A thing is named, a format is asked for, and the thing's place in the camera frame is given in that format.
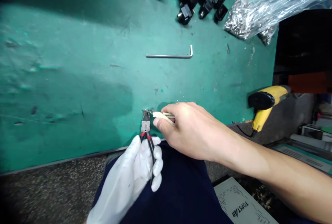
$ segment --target allen key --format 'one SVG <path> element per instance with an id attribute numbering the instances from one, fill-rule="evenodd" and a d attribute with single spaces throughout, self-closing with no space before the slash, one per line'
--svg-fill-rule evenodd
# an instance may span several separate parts
<path id="1" fill-rule="evenodd" d="M 190 45 L 190 55 L 188 56 L 171 56 L 171 55 L 146 55 L 147 58 L 191 58 L 193 56 L 193 45 Z"/>

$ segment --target concrete floor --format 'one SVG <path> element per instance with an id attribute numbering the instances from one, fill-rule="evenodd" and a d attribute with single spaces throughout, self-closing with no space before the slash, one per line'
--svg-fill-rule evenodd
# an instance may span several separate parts
<path id="1" fill-rule="evenodd" d="M 251 140 L 266 144 L 295 133 L 300 124 L 310 123 L 313 102 L 311 94 L 287 98 L 273 108 L 262 132 Z M 239 126 L 251 133 L 251 123 Z M 230 128 L 242 134 L 236 126 Z M 105 159 L 102 155 L 1 177 L 0 198 L 8 206 L 2 209 L 2 219 L 9 215 L 10 223 L 82 223 L 102 178 Z M 206 162 L 206 166 L 211 182 L 226 174 L 237 175 L 220 164 Z"/>

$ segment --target green workbench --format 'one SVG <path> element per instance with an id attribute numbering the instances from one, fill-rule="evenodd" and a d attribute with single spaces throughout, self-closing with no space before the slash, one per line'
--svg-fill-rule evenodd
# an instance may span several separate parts
<path id="1" fill-rule="evenodd" d="M 271 85 L 276 37 L 240 41 L 198 9 L 182 26 L 177 0 L 3 0 L 1 172 L 127 146 L 142 109 L 168 103 L 251 120 L 247 95 Z M 190 44 L 191 59 L 145 57 Z"/>

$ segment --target dark blue pants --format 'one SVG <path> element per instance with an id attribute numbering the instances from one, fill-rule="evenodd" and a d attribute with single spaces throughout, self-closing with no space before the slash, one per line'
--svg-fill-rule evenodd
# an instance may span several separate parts
<path id="1" fill-rule="evenodd" d="M 165 141 L 160 147 L 164 161 L 160 188 L 152 192 L 148 182 L 121 223 L 232 223 L 220 207 L 204 161 L 179 153 Z M 93 206 L 115 161 L 106 166 Z"/>

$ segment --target red plier handle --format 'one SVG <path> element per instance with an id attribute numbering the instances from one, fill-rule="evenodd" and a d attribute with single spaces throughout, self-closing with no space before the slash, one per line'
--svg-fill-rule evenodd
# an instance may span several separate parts
<path id="1" fill-rule="evenodd" d="M 153 155 L 153 150 L 155 149 L 155 146 L 153 145 L 153 141 L 152 141 L 152 137 L 151 137 L 151 134 L 149 131 L 147 132 L 141 132 L 141 142 L 143 141 L 144 137 L 145 137 L 145 134 L 146 134 L 146 138 L 148 139 L 148 144 L 149 144 L 149 148 L 150 148 L 150 151 L 151 151 L 151 155 L 152 155 L 152 177 L 151 177 L 151 181 L 150 181 L 150 185 L 152 184 L 152 181 L 154 179 L 154 175 L 153 175 L 153 165 L 155 164 L 156 162 L 156 158 L 155 156 Z"/>

